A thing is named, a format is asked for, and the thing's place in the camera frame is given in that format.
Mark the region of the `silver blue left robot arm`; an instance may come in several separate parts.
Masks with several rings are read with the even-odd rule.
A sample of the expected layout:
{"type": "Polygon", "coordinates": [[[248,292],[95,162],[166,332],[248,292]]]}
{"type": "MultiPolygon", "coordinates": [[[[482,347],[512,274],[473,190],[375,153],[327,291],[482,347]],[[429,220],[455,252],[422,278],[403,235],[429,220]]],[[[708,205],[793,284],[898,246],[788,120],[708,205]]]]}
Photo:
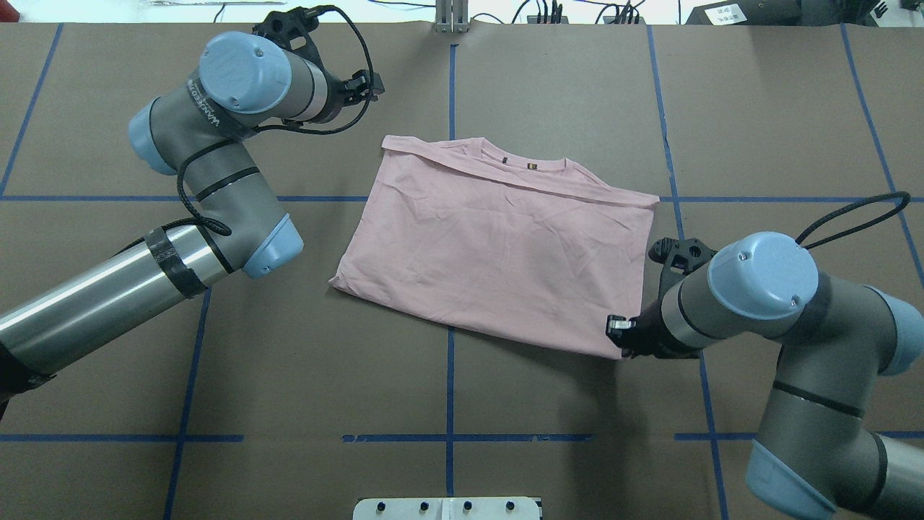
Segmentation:
{"type": "Polygon", "coordinates": [[[384,85],[364,39],[365,69],[340,79],[309,36],[293,49],[295,37],[220,33],[182,86],[133,116],[133,150],[173,178],[185,217],[4,313],[3,407],[225,277],[260,279],[301,253],[304,241],[245,141],[265,131],[317,134],[343,108],[366,111],[384,85]]]}

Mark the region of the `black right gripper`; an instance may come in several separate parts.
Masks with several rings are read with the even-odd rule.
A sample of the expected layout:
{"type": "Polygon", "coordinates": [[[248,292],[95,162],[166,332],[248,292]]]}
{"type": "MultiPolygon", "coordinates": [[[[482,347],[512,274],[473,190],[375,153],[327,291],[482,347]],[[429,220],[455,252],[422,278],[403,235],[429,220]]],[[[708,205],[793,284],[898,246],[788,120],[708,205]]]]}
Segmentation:
{"type": "Polygon", "coordinates": [[[626,359],[686,360],[702,351],[702,336],[690,326],[679,296],[663,296],[638,316],[607,316],[605,335],[626,359]]]}

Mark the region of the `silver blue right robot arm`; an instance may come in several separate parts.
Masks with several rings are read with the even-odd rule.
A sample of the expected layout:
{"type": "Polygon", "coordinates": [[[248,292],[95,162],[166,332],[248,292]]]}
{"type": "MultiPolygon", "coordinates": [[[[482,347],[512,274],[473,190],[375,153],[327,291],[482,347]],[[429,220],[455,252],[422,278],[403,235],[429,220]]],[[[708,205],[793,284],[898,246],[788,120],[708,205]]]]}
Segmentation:
{"type": "Polygon", "coordinates": [[[868,285],[820,270],[782,233],[753,233],[695,266],[634,317],[610,315],[605,333],[627,358],[695,358],[756,334],[781,347],[746,484],[786,516],[831,519],[845,509],[873,519],[920,519],[922,451],[864,428],[875,382],[922,355],[922,315],[868,285]]]}

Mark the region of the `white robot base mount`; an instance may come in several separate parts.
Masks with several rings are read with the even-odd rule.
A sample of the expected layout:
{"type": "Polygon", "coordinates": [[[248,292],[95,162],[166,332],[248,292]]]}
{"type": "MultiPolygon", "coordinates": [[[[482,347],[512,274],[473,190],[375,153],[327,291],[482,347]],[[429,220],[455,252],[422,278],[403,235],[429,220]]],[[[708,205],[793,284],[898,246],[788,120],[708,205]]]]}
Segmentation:
{"type": "Polygon", "coordinates": [[[370,498],[353,519],[542,519],[541,499],[528,496],[370,498]]]}

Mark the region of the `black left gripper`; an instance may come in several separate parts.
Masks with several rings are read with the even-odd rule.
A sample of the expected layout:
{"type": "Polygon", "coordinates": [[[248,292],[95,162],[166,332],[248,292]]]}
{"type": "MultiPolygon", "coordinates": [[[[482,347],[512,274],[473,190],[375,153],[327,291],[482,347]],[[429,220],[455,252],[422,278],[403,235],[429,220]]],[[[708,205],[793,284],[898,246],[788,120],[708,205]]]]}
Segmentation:
{"type": "Polygon", "coordinates": [[[379,96],[379,73],[375,69],[360,69],[343,80],[324,68],[320,61],[319,66],[323,78],[326,79],[326,102],[315,116],[315,123],[332,122],[344,108],[349,106],[367,105],[375,102],[379,96]]]}

